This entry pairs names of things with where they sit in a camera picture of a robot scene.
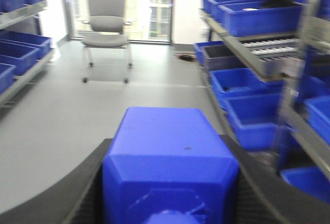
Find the shelving unit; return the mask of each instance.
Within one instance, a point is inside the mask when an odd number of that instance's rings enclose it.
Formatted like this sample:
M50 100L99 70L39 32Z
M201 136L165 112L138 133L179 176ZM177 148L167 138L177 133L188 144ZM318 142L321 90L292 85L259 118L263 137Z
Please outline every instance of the shelving unit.
M295 99L299 93L299 83L305 73L305 68L310 65L313 68L320 67L323 74L330 74L330 62L307 62L307 50L310 47L330 53L330 22L319 19L316 16L320 0L309 0L309 5L302 14L299 33L277 33L270 35L252 36L238 38L231 36L218 22L210 15L201 10L201 18L209 25L210 29L217 33L226 46L238 57L245 66L253 70L256 76L262 81L272 81L283 79L286 82L283 91L282 102L278 111L278 125L288 124L292 127L292 135L299 142L306 153L315 164L330 179L330 146L322 139L305 120L303 115L294 109ZM253 40L265 40L278 37L297 36L300 38L298 50L293 60L289 60L284 72L277 75L267 76L264 74L263 65L258 56L252 54L242 42ZM225 111L222 110L209 86L208 77L202 77L203 83L208 86L208 95L214 106L219 121L223 125L224 131L235 140L229 122L226 119Z
M0 15L0 29L4 29L25 19L28 19L47 7L47 1L41 1L33 5L26 5L21 9ZM5 105L16 93L18 93L28 82L30 82L53 57L51 50L45 57L38 60L23 76L17 76L15 83L5 92L0 94L0 108Z

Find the black curved base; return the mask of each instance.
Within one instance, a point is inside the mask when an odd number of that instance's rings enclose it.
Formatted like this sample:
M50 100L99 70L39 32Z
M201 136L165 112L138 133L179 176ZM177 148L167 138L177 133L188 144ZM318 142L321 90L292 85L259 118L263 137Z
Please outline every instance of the black curved base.
M228 136L221 138L240 163L236 224L330 224L330 205L285 183ZM46 191L0 214L0 223L102 224L102 161L111 141Z

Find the floor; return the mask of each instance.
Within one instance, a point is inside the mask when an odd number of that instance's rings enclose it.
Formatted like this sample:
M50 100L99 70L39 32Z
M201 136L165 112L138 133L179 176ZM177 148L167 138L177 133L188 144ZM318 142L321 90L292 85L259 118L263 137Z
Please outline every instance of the floor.
M124 50L93 49L95 67L87 68L81 44L68 42L0 109L0 213L56 183L113 137L130 106L200 108L222 133L196 62L177 59L167 45L133 44L132 51L124 84Z

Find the chair backrest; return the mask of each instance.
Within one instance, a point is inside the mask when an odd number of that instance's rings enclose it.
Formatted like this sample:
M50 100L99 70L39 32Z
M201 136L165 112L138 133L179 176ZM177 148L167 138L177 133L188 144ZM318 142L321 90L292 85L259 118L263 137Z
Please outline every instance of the chair backrest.
M125 0L89 0L90 24L97 32L123 32Z

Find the gray chair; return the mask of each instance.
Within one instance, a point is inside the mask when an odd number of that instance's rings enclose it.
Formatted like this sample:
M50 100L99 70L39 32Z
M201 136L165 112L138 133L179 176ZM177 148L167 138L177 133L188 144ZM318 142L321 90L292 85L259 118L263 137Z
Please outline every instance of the gray chair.
M88 65L94 66L90 48L122 48L126 49L127 67L132 68L130 43L123 34L125 0L89 0L90 25L93 31L82 40L84 58ZM118 34L101 34L99 32L115 32ZM128 83L128 73L124 82Z

